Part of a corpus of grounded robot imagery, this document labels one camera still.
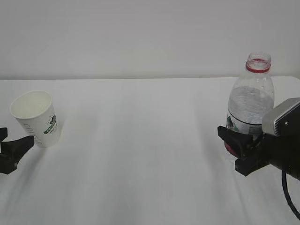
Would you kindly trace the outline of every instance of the water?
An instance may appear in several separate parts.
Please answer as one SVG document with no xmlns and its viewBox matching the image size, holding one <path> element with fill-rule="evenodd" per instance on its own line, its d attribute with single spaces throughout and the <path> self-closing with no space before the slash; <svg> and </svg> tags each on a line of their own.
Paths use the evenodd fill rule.
<svg viewBox="0 0 300 225">
<path fill-rule="evenodd" d="M 274 100 L 270 95 L 251 87 L 233 89 L 228 103 L 228 111 L 233 117 L 252 125 L 260 125 L 273 107 Z"/>
</svg>

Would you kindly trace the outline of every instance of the white paper cup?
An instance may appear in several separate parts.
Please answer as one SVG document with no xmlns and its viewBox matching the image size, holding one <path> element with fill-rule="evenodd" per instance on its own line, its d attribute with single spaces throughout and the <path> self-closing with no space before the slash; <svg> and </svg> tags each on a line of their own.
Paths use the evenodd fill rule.
<svg viewBox="0 0 300 225">
<path fill-rule="evenodd" d="M 11 104 L 10 112 L 34 136 L 38 147 L 47 148 L 59 140 L 60 129 L 47 92 L 33 90 L 21 95 Z"/>
</svg>

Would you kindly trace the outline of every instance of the table surface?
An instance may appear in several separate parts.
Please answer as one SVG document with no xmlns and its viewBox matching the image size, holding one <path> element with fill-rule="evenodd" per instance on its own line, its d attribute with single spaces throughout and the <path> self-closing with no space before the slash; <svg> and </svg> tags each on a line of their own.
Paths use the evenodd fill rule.
<svg viewBox="0 0 300 225">
<path fill-rule="evenodd" d="M 242 176 L 218 138 L 235 80 L 1 81 L 6 141 L 26 135 L 9 106 L 29 90 L 51 93 L 61 138 L 0 174 L 0 224 L 299 224 L 280 170 Z M 300 80 L 273 81 L 276 105 L 300 96 Z M 288 187 L 300 209 L 299 181 Z"/>
</svg>

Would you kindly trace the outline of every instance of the bottle neck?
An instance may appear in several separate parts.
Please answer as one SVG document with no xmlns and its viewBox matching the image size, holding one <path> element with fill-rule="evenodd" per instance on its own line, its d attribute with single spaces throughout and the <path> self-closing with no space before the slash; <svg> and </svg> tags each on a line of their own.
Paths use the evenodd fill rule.
<svg viewBox="0 0 300 225">
<path fill-rule="evenodd" d="M 251 53 L 246 62 L 246 70 L 255 74 L 264 74 L 271 68 L 271 57 L 266 53 Z"/>
</svg>

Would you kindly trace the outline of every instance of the clear plastic bottle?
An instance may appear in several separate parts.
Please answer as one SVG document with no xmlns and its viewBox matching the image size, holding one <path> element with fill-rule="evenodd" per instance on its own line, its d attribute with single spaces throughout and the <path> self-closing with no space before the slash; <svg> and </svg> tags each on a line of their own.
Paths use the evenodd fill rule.
<svg viewBox="0 0 300 225">
<path fill-rule="evenodd" d="M 247 72 L 235 82 L 229 97 L 227 128 L 251 134 L 254 139 L 262 132 L 263 116 L 274 107 L 274 86 L 268 75 L 270 67 L 270 55 L 249 55 L 246 62 Z"/>
</svg>

